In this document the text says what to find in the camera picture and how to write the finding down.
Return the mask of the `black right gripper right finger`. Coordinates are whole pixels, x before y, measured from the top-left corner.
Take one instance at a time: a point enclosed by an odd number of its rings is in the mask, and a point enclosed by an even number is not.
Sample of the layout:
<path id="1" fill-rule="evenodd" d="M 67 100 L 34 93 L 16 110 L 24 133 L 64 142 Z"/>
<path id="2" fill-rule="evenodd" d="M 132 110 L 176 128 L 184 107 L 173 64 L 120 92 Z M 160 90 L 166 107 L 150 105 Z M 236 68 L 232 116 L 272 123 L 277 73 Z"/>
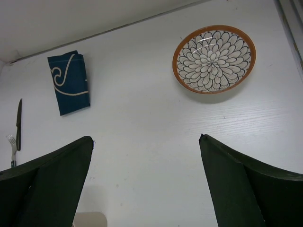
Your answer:
<path id="1" fill-rule="evenodd" d="M 244 155 L 215 138 L 199 138 L 220 227 L 301 227 L 303 176 Z"/>

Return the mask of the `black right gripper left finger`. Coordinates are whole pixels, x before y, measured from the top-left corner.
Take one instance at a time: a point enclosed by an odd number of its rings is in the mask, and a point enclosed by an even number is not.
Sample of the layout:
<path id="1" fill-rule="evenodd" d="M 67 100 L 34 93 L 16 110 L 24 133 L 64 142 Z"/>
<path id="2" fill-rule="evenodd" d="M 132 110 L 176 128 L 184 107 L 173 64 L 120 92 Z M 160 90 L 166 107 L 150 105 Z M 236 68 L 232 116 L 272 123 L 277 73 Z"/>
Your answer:
<path id="1" fill-rule="evenodd" d="M 94 141 L 84 136 L 0 173 L 2 227 L 70 227 L 89 170 Z"/>

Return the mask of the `blue cloth placemat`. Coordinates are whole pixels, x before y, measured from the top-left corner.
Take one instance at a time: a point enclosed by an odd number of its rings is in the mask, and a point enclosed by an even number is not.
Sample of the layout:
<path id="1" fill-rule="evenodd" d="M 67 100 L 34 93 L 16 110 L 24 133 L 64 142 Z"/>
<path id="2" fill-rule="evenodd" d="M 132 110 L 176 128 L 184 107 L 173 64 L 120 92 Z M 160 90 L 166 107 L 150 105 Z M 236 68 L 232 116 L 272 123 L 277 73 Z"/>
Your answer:
<path id="1" fill-rule="evenodd" d="M 77 51 L 47 58 L 60 115 L 90 106 L 85 61 Z"/>

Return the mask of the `black table knife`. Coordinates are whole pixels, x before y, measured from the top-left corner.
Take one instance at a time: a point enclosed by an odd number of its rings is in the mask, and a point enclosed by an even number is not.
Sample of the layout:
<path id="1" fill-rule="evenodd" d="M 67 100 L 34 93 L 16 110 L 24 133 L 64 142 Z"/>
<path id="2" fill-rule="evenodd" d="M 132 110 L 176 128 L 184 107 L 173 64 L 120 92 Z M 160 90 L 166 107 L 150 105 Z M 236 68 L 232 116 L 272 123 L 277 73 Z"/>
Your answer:
<path id="1" fill-rule="evenodd" d="M 20 99 L 18 104 L 18 112 L 17 112 L 17 133 L 16 133 L 16 143 L 17 143 L 17 151 L 21 150 L 21 119 L 22 119 L 22 99 Z"/>

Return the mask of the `floral ceramic plate orange rim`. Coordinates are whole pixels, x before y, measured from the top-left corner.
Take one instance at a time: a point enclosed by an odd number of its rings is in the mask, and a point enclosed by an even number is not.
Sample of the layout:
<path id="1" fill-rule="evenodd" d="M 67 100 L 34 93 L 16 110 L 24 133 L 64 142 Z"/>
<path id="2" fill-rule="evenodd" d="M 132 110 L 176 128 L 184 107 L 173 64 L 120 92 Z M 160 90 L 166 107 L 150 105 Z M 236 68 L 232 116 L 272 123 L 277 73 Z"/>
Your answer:
<path id="1" fill-rule="evenodd" d="M 176 48 L 172 69 L 177 81 L 199 94 L 230 90 L 251 73 L 256 48 L 243 31 L 226 25 L 198 29 Z"/>

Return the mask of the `aluminium rail right side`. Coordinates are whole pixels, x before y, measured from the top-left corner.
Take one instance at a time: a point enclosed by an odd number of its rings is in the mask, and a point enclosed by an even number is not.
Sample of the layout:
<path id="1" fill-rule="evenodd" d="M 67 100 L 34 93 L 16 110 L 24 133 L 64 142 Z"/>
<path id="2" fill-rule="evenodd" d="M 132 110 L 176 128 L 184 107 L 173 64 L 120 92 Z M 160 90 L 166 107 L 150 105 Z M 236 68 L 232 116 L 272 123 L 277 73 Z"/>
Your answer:
<path id="1" fill-rule="evenodd" d="M 287 39 L 303 79 L 303 1 L 276 0 L 276 7 L 284 25 Z"/>

